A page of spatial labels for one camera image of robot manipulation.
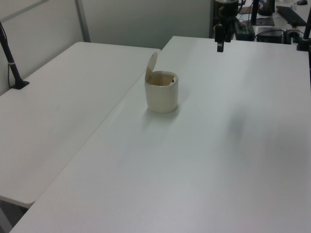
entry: wall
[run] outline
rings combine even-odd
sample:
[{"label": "wall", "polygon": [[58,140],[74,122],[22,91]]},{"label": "wall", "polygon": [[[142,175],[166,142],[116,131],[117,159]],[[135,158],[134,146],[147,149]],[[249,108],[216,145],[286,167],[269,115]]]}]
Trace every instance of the wall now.
[{"label": "wall", "polygon": [[80,0],[79,3],[84,9],[91,42],[162,49],[173,35],[209,36],[211,0]]},{"label": "wall", "polygon": [[[3,27],[22,79],[75,42],[83,41],[73,0],[49,0],[4,22]],[[0,95],[7,90],[7,60],[1,48]]]}]

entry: floor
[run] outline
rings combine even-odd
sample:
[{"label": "floor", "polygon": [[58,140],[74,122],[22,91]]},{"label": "floor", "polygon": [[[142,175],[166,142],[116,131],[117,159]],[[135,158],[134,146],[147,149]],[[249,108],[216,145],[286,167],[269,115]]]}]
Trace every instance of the floor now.
[{"label": "floor", "polygon": [[28,209],[0,200],[0,233],[9,233]]}]

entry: keyboard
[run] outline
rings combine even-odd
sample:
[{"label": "keyboard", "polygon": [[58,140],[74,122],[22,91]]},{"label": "keyboard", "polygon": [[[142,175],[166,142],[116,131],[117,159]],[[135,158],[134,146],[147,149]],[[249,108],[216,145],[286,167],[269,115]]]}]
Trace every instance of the keyboard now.
[{"label": "keyboard", "polygon": [[276,6],[278,13],[292,26],[306,26],[307,23],[290,7]]}]

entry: tabletop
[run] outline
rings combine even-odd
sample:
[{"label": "tabletop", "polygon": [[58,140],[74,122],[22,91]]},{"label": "tabletop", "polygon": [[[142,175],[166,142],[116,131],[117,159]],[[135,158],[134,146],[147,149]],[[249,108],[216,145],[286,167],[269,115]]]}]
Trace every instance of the tabletop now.
[{"label": "tabletop", "polygon": [[155,49],[76,43],[0,97],[0,199],[29,208],[146,69]]},{"label": "tabletop", "polygon": [[142,75],[12,233],[309,233],[308,54],[216,50],[173,37],[155,70],[178,75],[178,108],[149,111]]}]

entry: cup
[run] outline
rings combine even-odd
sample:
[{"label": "cup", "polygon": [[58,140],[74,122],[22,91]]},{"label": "cup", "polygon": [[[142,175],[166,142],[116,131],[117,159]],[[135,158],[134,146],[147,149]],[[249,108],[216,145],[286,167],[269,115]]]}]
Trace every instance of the cup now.
[{"label": "cup", "polygon": [[147,65],[145,92],[148,108],[156,113],[170,113],[178,102],[178,76],[168,71],[155,71],[157,52]]}]

